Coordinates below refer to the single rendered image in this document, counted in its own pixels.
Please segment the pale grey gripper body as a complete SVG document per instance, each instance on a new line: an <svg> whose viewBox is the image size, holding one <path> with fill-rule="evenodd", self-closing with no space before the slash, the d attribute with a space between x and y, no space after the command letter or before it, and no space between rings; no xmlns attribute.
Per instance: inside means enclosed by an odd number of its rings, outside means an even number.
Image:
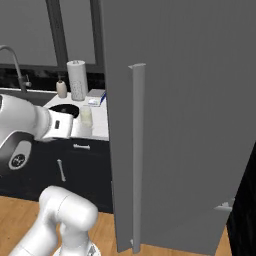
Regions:
<svg viewBox="0 0 256 256"><path fill-rule="evenodd" d="M90 137L93 131L93 122L91 118L82 119L80 116L73 120L71 131L72 138Z"/></svg>

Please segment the glass of lemonade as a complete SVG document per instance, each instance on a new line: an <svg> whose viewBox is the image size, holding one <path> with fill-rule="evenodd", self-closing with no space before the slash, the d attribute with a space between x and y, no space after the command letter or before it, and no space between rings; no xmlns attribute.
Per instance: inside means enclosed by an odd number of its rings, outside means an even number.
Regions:
<svg viewBox="0 0 256 256"><path fill-rule="evenodd" d="M89 106L82 106L80 108L80 118L81 118L81 122L85 126L87 126L87 127L93 126L92 111Z"/></svg>

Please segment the black ice bowl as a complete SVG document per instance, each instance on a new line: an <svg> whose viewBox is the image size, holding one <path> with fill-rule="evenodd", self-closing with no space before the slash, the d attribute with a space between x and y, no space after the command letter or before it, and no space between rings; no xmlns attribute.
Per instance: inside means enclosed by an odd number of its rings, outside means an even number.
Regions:
<svg viewBox="0 0 256 256"><path fill-rule="evenodd" d="M49 108L55 119L74 119L79 115L79 108L73 104L58 104Z"/></svg>

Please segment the grey fridge door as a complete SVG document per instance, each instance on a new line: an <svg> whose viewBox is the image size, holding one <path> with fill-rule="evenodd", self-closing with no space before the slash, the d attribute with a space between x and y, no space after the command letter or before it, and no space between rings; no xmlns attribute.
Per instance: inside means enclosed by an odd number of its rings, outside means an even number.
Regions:
<svg viewBox="0 0 256 256"><path fill-rule="evenodd" d="M132 245L133 85L145 63L141 244L213 256L256 143L256 0L99 0L116 242Z"/></svg>

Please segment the black fridge body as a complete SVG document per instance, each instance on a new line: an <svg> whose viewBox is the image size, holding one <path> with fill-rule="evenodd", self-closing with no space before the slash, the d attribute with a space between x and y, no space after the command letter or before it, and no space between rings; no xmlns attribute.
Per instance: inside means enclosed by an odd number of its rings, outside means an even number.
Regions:
<svg viewBox="0 0 256 256"><path fill-rule="evenodd" d="M232 256L256 256L256 143L227 221Z"/></svg>

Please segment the black drawer front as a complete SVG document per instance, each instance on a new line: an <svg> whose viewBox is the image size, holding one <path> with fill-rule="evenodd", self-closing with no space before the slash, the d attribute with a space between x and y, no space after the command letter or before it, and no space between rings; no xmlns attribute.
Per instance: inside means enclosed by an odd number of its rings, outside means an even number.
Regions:
<svg viewBox="0 0 256 256"><path fill-rule="evenodd" d="M62 142L64 148L74 154L108 156L110 154L109 142L94 139L69 139ZM73 144L90 145L90 150L73 148Z"/></svg>

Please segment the white and blue pack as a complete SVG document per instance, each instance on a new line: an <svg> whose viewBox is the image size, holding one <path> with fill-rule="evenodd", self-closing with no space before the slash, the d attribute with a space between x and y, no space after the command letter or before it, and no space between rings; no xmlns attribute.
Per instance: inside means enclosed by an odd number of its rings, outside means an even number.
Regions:
<svg viewBox="0 0 256 256"><path fill-rule="evenodd" d="M102 98L100 98L100 97L88 97L88 105L99 107L101 105L101 103L103 102L105 97L106 97L106 92L105 92L105 95Z"/></svg>

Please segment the grey flat block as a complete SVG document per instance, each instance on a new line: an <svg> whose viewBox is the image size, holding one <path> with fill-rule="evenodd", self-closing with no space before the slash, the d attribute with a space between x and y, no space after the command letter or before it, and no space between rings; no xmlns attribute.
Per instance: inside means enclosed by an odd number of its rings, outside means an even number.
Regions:
<svg viewBox="0 0 256 256"><path fill-rule="evenodd" d="M104 89L91 89L87 97L100 97L102 98L105 95L105 90Z"/></svg>

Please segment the beige soap dispenser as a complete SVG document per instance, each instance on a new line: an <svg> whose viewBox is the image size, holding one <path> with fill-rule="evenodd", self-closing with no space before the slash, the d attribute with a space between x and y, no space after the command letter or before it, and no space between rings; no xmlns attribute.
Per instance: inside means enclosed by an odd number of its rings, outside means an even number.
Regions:
<svg viewBox="0 0 256 256"><path fill-rule="evenodd" d="M60 98L67 97L67 86L61 76L58 76L58 81L56 82L56 91Z"/></svg>

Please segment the white paper towel roll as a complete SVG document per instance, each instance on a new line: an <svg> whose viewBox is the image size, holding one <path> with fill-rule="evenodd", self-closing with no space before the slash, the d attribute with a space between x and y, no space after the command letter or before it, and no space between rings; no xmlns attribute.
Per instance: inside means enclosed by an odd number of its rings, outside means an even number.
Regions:
<svg viewBox="0 0 256 256"><path fill-rule="evenodd" d="M88 93L86 63L82 60L73 60L67 63L67 71L71 90L71 99L84 101Z"/></svg>

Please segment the black cupboard door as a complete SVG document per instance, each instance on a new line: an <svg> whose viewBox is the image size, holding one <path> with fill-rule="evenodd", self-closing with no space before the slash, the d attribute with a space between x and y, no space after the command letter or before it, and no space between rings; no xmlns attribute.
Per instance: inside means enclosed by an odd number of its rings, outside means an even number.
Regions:
<svg viewBox="0 0 256 256"><path fill-rule="evenodd" d="M56 160L56 181L61 186L94 203L100 212L112 213L111 166L105 157L89 155L65 156L59 158L66 182L61 180L59 166Z"/></svg>

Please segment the dark sink basin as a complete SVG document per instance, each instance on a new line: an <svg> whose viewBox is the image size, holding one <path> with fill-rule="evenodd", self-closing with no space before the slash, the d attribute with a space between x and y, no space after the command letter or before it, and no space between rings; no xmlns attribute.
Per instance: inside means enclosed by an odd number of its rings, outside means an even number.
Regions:
<svg viewBox="0 0 256 256"><path fill-rule="evenodd" d="M24 99L38 106L45 106L57 95L56 92L37 92L35 90L28 90L26 93L23 93L20 89L15 90L14 88L1 88L0 94L6 94L20 99Z"/></svg>

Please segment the grey sink tap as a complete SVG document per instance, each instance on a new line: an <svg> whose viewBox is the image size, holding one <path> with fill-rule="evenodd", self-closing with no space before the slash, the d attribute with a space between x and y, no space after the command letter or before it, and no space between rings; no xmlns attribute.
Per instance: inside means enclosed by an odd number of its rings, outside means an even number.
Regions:
<svg viewBox="0 0 256 256"><path fill-rule="evenodd" d="M17 56L16 56L14 50L11 47L7 46L7 45L0 45L0 51L2 51L2 50L7 50L11 54L11 56L13 58L14 66L15 66L15 69L16 69L16 73L17 73L17 76L18 76L19 87L20 87L20 89L23 93L26 93L27 88L31 87L32 83L28 80L27 77L22 76L21 70L20 70L20 67L19 67L19 63L18 63L18 59L17 59Z"/></svg>

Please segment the dark framed window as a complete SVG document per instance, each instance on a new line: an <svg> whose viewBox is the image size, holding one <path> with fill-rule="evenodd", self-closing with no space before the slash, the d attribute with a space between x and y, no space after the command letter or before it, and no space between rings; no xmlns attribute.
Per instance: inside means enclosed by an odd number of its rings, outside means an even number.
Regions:
<svg viewBox="0 0 256 256"><path fill-rule="evenodd" d="M82 60L89 73L102 73L99 0L0 0L0 45L11 47L23 70L64 72ZM0 68L13 68L7 50Z"/></svg>

